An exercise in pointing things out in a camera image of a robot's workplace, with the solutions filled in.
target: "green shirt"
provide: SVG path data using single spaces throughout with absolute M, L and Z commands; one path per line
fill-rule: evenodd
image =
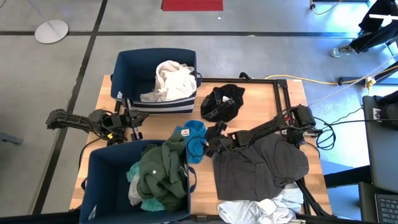
M 155 197 L 169 212 L 186 206 L 185 141 L 173 133 L 161 146 L 150 144 L 142 153 L 137 185 L 142 198 Z

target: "black pants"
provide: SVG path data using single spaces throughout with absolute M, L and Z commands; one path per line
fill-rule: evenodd
M 388 26 L 379 29 L 383 20 L 370 18 L 369 14 L 396 16 L 398 15 L 398 9 L 392 0 L 377 0 L 373 4 L 359 24 L 362 30 L 372 32 L 372 34 L 357 38 L 349 44 L 357 53 L 365 52 L 369 48 L 383 44 L 398 35 L 397 20 L 393 20 Z

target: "white towel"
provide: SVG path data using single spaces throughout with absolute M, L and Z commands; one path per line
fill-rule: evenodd
M 191 96 L 197 90 L 195 77 L 190 75 L 192 71 L 193 67 L 171 60 L 161 63 L 156 68 L 154 91 L 141 94 L 141 101 L 163 102 Z
M 218 215 L 232 224 L 279 224 L 288 223 L 300 212 L 303 193 L 296 184 L 289 184 L 272 200 L 261 202 L 237 200 L 218 205 Z
M 137 191 L 138 181 L 139 181 L 139 174 L 135 174 L 131 180 L 129 187 L 129 200 L 131 205 L 137 205 L 138 203 L 142 202 L 142 198 Z

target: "red mat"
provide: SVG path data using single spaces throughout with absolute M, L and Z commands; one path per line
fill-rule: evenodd
M 222 11 L 223 0 L 163 0 L 163 11 Z

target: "wooden table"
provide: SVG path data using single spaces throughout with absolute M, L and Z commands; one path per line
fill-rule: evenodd
M 288 80 L 288 90 L 290 102 L 292 106 L 302 104 L 306 105 L 303 84 L 300 80 Z M 213 126 L 214 123 L 207 122 L 200 117 L 200 104 L 205 99 L 206 95 L 213 91 L 214 86 L 222 86 L 226 83 L 208 83 L 203 82 L 197 91 L 195 99 L 195 106 L 192 114 L 188 115 L 151 115 L 140 127 L 144 139 L 167 139 L 172 134 L 176 126 L 183 126 L 189 119 L 201 120 L 206 126 Z M 239 114 L 232 121 L 228 122 L 226 132 L 238 131 L 242 129 L 254 128 L 266 121 L 271 120 L 276 114 L 277 109 L 275 105 L 275 94 L 273 85 L 257 84 L 257 83 L 236 83 L 237 86 L 245 88 L 243 95 L 244 105 L 239 110 Z M 110 97 L 111 81 L 109 75 L 106 75 L 103 80 L 101 91 L 99 93 L 96 109 L 104 109 L 113 111 L 115 107 L 115 100 Z M 284 99 L 282 89 L 280 89 L 282 107 L 284 107 Z M 94 134 L 89 134 L 87 142 L 90 142 L 97 137 Z M 315 144 L 313 138 L 306 138 L 306 141 Z M 81 167 L 78 173 L 75 191 L 73 193 L 70 208 L 77 208 L 81 205 L 84 191 L 80 184 L 87 176 L 88 172 L 88 158 L 90 152 L 106 146 L 106 141 L 97 141 L 89 145 L 85 149 Z M 315 200 L 322 206 L 322 208 L 331 214 L 331 207 L 329 203 L 328 194 L 326 191 L 325 180 L 323 178 L 322 167 L 319 160 L 318 152 L 312 146 L 302 146 L 300 148 L 308 157 L 309 173 L 305 176 L 305 183 Z M 205 156 L 200 164 L 190 164 L 197 172 L 197 187 L 194 193 L 191 194 L 191 206 L 193 215 L 218 215 L 217 205 L 221 202 L 217 199 L 216 185 L 213 173 L 212 160 Z

